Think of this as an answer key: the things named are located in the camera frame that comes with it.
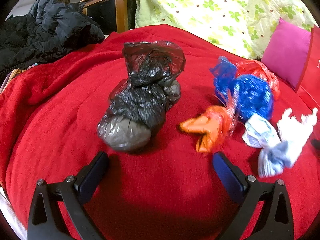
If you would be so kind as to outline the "white blue cloth trash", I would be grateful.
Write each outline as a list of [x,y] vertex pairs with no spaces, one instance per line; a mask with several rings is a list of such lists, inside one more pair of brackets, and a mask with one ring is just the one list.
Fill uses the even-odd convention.
[[249,147],[259,148],[258,175],[273,177],[291,168],[294,159],[289,155],[289,142],[281,141],[276,129],[263,117],[253,114],[245,123],[243,141]]

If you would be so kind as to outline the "black plastic trash bag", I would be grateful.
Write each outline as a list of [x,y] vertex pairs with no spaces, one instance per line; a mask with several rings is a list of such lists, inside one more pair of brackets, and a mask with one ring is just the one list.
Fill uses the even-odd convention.
[[128,152],[149,142],[181,98],[176,79],[186,59],[182,48],[169,41],[125,43],[123,55],[128,77],[110,93],[97,133],[113,150]]

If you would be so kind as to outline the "orange wrapper trash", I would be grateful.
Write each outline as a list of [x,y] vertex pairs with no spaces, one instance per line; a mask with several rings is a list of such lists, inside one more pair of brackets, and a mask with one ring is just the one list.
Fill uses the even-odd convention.
[[236,127],[239,111],[236,109],[240,96],[240,86],[234,90],[227,90],[225,106],[209,106],[201,115],[190,118],[179,124],[181,131],[199,134],[196,152],[209,153],[215,146],[221,144],[226,137],[230,137]]

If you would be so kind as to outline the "blue plastic trash bag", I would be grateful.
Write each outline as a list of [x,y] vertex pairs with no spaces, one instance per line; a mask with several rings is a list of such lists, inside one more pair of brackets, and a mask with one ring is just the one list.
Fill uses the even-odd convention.
[[273,113],[274,98],[268,83],[252,74],[236,76],[236,65],[221,56],[215,67],[209,71],[213,74],[215,95],[226,104],[228,93],[238,98],[236,114],[246,122],[253,114],[270,120]]

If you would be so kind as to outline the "red plastic trash bag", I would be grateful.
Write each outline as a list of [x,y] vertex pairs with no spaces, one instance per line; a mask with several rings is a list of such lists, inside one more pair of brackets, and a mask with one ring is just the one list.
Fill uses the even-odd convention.
[[244,60],[236,63],[236,76],[252,74],[264,81],[266,81],[271,89],[274,100],[280,97],[279,80],[275,74],[268,70],[268,68],[257,60]]

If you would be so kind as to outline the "white tissue wad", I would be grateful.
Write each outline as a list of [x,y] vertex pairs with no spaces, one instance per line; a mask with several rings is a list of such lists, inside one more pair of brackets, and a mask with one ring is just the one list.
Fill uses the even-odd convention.
[[290,116],[292,109],[284,111],[281,119],[277,122],[278,133],[281,141],[287,141],[288,148],[285,154],[285,166],[291,168],[299,158],[304,145],[313,132],[313,127],[317,124],[318,109],[314,108],[312,114],[301,115],[301,121],[295,116]]

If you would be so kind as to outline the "red blanket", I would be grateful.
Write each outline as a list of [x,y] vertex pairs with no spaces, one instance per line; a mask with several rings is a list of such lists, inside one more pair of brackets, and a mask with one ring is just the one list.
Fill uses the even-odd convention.
[[[108,97],[127,77],[125,42],[171,41],[186,58],[181,98],[141,150],[116,152],[97,135]],[[111,162],[86,210],[107,239],[214,239],[237,210],[198,136],[178,124],[217,103],[209,69],[240,57],[166,24],[112,33],[102,43],[25,71],[1,94],[1,185],[27,225],[39,179],[77,174],[99,151]]]

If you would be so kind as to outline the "red Nilrich paper bag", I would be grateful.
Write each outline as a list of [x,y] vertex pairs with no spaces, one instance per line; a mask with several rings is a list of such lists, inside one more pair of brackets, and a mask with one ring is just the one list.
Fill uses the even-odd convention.
[[319,110],[319,59],[320,59],[319,27],[313,27],[309,52],[306,59],[302,80],[297,94],[310,108]]

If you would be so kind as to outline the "pink pillow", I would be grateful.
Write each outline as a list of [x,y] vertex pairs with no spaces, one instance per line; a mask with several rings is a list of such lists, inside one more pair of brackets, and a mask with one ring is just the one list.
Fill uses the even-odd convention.
[[261,62],[294,90],[309,52],[311,33],[280,18],[263,53]]

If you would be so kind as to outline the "black jacket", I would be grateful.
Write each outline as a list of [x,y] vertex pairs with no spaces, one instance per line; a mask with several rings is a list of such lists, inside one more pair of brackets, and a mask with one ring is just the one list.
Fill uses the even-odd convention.
[[83,14],[84,6],[83,2],[37,0],[26,15],[8,18],[1,26],[1,79],[16,68],[51,63],[103,42],[102,30]]

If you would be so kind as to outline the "wooden headboard cabinet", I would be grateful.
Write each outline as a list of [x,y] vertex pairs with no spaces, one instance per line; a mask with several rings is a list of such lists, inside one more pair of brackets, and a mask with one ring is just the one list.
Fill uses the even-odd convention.
[[82,0],[84,12],[105,35],[123,33],[135,27],[136,0]]

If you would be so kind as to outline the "green clover quilt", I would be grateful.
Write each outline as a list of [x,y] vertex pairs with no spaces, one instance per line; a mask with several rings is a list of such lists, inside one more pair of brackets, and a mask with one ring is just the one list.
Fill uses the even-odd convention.
[[235,55],[259,59],[283,18],[310,31],[302,0],[136,0],[135,26],[168,24]]

